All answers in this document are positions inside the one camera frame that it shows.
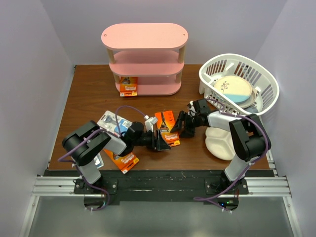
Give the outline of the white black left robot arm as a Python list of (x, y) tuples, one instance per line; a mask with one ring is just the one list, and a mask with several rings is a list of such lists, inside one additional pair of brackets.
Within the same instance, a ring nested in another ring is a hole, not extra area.
[(92, 194), (106, 193), (103, 178), (94, 162), (102, 149), (119, 157), (128, 155), (134, 147), (146, 147), (156, 152), (171, 149), (159, 130), (145, 130), (138, 121), (132, 122), (123, 135), (116, 136), (91, 120), (64, 138), (62, 146), (67, 153), (58, 161), (71, 162), (82, 176), (85, 188)]

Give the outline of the pink three-tier wooden shelf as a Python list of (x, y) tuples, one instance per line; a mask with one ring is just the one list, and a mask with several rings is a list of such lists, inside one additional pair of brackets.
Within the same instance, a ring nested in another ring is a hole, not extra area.
[(187, 30), (175, 23), (119, 23), (101, 34), (119, 92), (120, 77), (138, 77), (138, 96), (167, 96), (181, 87)]

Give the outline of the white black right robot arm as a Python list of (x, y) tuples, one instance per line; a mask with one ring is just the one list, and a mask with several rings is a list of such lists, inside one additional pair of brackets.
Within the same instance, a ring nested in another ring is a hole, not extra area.
[(212, 110), (208, 99), (191, 101), (189, 111), (180, 111), (171, 132), (179, 132), (181, 138), (192, 138), (197, 127), (213, 127), (229, 132), (232, 136), (235, 156), (221, 173), (218, 193), (231, 194), (237, 183), (257, 160), (271, 149), (271, 141), (256, 114), (247, 116), (228, 114), (223, 108)]

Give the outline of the orange razor box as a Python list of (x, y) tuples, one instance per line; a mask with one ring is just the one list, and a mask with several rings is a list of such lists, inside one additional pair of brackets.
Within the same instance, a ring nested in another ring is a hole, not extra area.
[(138, 95), (138, 77), (120, 77), (119, 84), (120, 97)]
[(109, 150), (104, 149), (103, 151), (113, 161), (113, 163), (120, 169), (120, 171), (123, 174), (126, 174), (139, 162), (138, 157), (133, 152), (123, 157), (120, 157)]
[(158, 119), (156, 125), (161, 132), (162, 138), (170, 146), (175, 147), (180, 145), (180, 137), (178, 132), (171, 132), (175, 125), (174, 114), (172, 111), (163, 111), (155, 113)]

